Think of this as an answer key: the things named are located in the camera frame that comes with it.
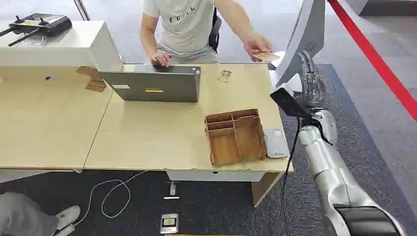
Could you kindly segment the person's left hand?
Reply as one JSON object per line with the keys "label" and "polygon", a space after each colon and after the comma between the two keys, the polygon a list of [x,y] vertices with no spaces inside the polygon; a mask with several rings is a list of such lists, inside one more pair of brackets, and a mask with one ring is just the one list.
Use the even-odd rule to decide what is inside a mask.
{"label": "person's left hand", "polygon": [[255,31],[247,32],[240,39],[243,43],[245,51],[254,62],[262,61],[261,59],[256,58],[256,55],[262,53],[272,53],[272,46],[270,42]]}

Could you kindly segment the person's right hand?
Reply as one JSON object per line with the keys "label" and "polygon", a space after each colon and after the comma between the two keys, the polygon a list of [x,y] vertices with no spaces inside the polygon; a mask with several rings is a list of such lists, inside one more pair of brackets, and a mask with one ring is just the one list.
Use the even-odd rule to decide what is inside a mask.
{"label": "person's right hand", "polygon": [[153,56],[150,57],[150,62],[152,65],[170,66],[171,55],[166,52],[157,52]]}

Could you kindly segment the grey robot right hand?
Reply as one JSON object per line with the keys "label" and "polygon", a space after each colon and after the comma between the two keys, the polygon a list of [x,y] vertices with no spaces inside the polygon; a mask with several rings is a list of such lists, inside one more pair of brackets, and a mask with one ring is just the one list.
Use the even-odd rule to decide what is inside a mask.
{"label": "grey robot right hand", "polygon": [[301,101],[309,108],[323,107],[326,103],[326,82],[307,51],[298,52],[301,61]]}

